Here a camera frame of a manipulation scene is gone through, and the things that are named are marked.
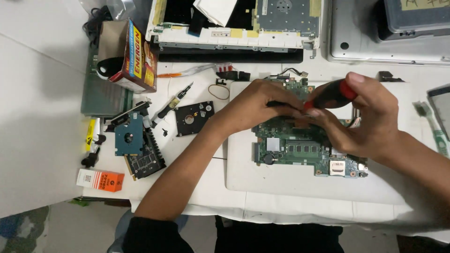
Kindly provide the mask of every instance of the floor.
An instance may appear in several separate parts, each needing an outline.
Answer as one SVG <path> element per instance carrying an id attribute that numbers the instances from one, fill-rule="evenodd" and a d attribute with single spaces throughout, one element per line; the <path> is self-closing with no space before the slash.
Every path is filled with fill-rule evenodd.
<path id="1" fill-rule="evenodd" d="M 46 253 L 106 252 L 114 241 L 119 218 L 128 208 L 91 203 L 87 207 L 61 202 L 51 205 Z M 197 253 L 214 252 L 216 227 L 213 216 L 191 216 L 181 231 Z M 398 253 L 395 235 L 365 231 L 356 226 L 345 227 L 339 237 L 345 252 Z"/>

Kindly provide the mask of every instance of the precision screwdriver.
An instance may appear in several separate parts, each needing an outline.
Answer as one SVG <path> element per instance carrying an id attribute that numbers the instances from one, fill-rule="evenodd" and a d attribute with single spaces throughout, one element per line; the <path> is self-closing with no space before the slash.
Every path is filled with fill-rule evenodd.
<path id="1" fill-rule="evenodd" d="M 169 104 L 164 107 L 164 109 L 162 111 L 160 111 L 157 115 L 157 117 L 155 117 L 155 119 L 152 121 L 152 128 L 155 128 L 156 125 L 161 122 L 161 120 L 164 119 L 164 117 L 167 115 L 167 113 L 172 110 L 173 108 L 175 108 L 175 106 L 181 101 L 181 99 L 186 95 L 186 93 L 188 92 L 188 90 L 191 88 L 191 86 L 194 84 L 194 82 L 191 82 L 191 84 L 189 84 L 186 89 L 182 90 L 180 93 L 178 93 L 178 95 L 176 95 L 170 102 Z"/>
<path id="2" fill-rule="evenodd" d="M 357 96 L 358 94 L 348 86 L 345 79 L 332 81 L 312 101 L 305 102 L 303 110 L 343 107 L 353 102 Z"/>

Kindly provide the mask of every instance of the green pcb board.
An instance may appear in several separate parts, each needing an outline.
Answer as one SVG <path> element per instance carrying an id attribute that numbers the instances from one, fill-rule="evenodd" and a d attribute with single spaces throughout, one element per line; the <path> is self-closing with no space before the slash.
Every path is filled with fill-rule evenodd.
<path id="1" fill-rule="evenodd" d="M 306 100 L 314 86 L 308 79 L 276 78 L 298 99 Z M 346 126 L 355 126 L 355 120 L 342 119 Z M 254 144 L 254 161 L 258 164 L 312 165 L 316 176 L 366 177 L 367 159 L 343 154 L 331 146 L 324 129 L 316 125 L 299 125 L 290 117 L 275 117 L 252 128 L 258 137 Z"/>

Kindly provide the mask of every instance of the black cable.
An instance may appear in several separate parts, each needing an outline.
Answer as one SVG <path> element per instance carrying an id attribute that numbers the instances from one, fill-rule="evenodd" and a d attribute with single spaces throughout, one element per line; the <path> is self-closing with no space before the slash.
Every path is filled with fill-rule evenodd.
<path id="1" fill-rule="evenodd" d="M 267 79 L 267 78 L 269 78 L 269 77 L 277 77 L 277 76 L 279 76 L 279 75 L 283 75 L 284 73 L 286 73 L 286 72 L 289 71 L 289 70 L 292 70 L 294 73 L 296 73 L 296 74 L 299 75 L 299 76 L 302 74 L 300 71 L 298 71 L 298 70 L 296 70 L 296 69 L 294 69 L 294 68 L 287 68 L 287 69 L 285 69 L 283 72 L 279 73 L 278 75 L 270 75 L 270 76 L 266 77 L 265 79 Z"/>
<path id="2" fill-rule="evenodd" d="M 93 8 L 90 14 L 89 21 L 83 24 L 83 30 L 90 40 L 90 47 L 98 47 L 102 22 L 112 21 L 113 17 L 106 5 L 100 9 Z"/>

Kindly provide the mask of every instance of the cardboard box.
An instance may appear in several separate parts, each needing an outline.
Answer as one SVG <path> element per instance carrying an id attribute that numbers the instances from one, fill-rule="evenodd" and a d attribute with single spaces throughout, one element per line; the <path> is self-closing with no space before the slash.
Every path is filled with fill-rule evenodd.
<path id="1" fill-rule="evenodd" d="M 122 68 L 108 80 L 135 93 L 156 92 L 156 55 L 131 20 L 105 21 L 99 38 L 98 62 L 124 57 Z"/>
<path id="2" fill-rule="evenodd" d="M 76 185 L 116 192 L 122 190 L 124 176 L 117 172 L 80 169 Z"/>

